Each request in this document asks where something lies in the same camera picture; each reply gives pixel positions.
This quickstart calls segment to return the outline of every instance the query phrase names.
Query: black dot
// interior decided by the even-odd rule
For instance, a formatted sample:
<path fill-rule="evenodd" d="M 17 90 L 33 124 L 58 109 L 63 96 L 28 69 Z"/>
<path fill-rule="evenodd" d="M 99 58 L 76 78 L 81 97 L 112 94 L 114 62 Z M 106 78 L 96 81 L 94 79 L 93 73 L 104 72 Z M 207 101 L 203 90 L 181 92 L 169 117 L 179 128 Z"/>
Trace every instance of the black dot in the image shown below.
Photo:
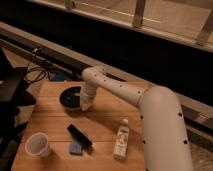
<path fill-rule="evenodd" d="M 188 144 L 188 141 L 187 141 L 187 140 L 184 140 L 183 143 L 184 143 L 184 144 Z"/>

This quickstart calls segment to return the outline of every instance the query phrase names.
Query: bottle cap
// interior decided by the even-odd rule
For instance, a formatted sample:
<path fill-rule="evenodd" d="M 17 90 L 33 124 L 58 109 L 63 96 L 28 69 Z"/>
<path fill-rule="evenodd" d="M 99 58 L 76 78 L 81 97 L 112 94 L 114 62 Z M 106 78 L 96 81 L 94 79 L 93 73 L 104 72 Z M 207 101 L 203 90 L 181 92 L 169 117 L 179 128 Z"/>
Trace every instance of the bottle cap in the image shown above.
<path fill-rule="evenodd" d="M 123 124 L 123 125 L 126 125 L 126 126 L 127 126 L 128 123 L 129 123 L 128 119 L 126 119 L 126 118 L 125 118 L 125 119 L 122 119 L 122 124 Z"/>

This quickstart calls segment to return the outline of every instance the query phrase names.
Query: black wall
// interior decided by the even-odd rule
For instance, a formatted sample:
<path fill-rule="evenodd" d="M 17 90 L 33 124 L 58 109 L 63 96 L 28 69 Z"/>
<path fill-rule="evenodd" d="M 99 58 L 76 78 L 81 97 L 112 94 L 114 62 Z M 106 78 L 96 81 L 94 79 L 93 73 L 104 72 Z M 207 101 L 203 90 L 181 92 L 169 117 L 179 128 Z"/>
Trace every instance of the black wall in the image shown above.
<path fill-rule="evenodd" d="M 1 0 L 0 19 L 213 106 L 213 53 L 24 0 Z"/>

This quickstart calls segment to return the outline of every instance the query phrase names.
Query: floor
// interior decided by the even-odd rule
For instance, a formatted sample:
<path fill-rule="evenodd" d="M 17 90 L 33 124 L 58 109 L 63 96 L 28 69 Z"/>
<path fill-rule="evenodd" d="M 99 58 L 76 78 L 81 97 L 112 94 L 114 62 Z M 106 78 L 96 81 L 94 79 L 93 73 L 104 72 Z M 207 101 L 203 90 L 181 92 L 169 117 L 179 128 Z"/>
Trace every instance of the floor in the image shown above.
<path fill-rule="evenodd" d="M 24 58 L 17 56 L 16 54 L 5 51 L 8 59 L 13 64 L 13 66 L 26 66 L 28 61 Z M 32 84 L 28 91 L 32 93 L 35 97 L 37 96 L 39 89 L 44 81 L 44 79 L 40 82 Z M 34 106 L 28 106 L 21 108 L 21 113 L 17 118 L 18 123 L 22 123 L 27 121 L 32 113 Z M 204 141 L 198 135 L 194 135 L 192 128 L 188 127 L 188 135 L 190 140 L 191 154 L 194 164 L 194 171 L 212 171 L 213 170 L 213 141 Z M 14 142 L 12 142 L 6 153 L 0 158 L 0 171 L 5 171 L 5 167 L 8 164 L 8 160 L 11 155 L 15 154 L 18 146 Z"/>
<path fill-rule="evenodd" d="M 63 6 L 65 4 L 65 0 L 39 1 Z M 137 0 L 74 0 L 73 2 L 76 9 L 131 23 Z M 212 1 L 147 0 L 143 25 L 196 39 L 212 9 Z M 208 42 L 213 43 L 213 33 Z"/>

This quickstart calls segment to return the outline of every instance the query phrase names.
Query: black object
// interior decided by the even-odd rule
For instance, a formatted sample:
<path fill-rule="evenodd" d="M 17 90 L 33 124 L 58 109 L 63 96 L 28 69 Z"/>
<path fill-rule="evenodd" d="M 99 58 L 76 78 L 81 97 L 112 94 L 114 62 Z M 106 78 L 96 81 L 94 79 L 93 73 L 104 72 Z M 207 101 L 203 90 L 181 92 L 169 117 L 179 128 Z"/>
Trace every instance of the black object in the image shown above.
<path fill-rule="evenodd" d="M 83 146 L 82 144 L 73 137 L 72 142 L 70 143 L 70 148 L 69 148 L 70 154 L 74 155 L 82 155 L 83 154 Z"/>
<path fill-rule="evenodd" d="M 11 140 L 20 142 L 18 133 L 26 128 L 27 122 L 15 127 L 17 106 L 35 104 L 34 97 L 26 91 L 29 84 L 23 80 L 26 67 L 13 68 L 0 47 L 0 157 Z"/>
<path fill-rule="evenodd" d="M 72 136 L 82 144 L 83 147 L 85 148 L 92 147 L 92 142 L 81 131 L 79 131 L 73 124 L 71 124 L 67 129 L 72 134 Z"/>
<path fill-rule="evenodd" d="M 80 91 L 81 87 L 71 87 L 63 91 L 60 95 L 60 103 L 70 109 L 79 110 L 80 109 Z"/>
<path fill-rule="evenodd" d="M 7 24 L 213 106 L 212 52 L 23 0 L 0 1 L 0 17 Z M 73 66 L 62 59 L 57 59 L 59 64 Z"/>

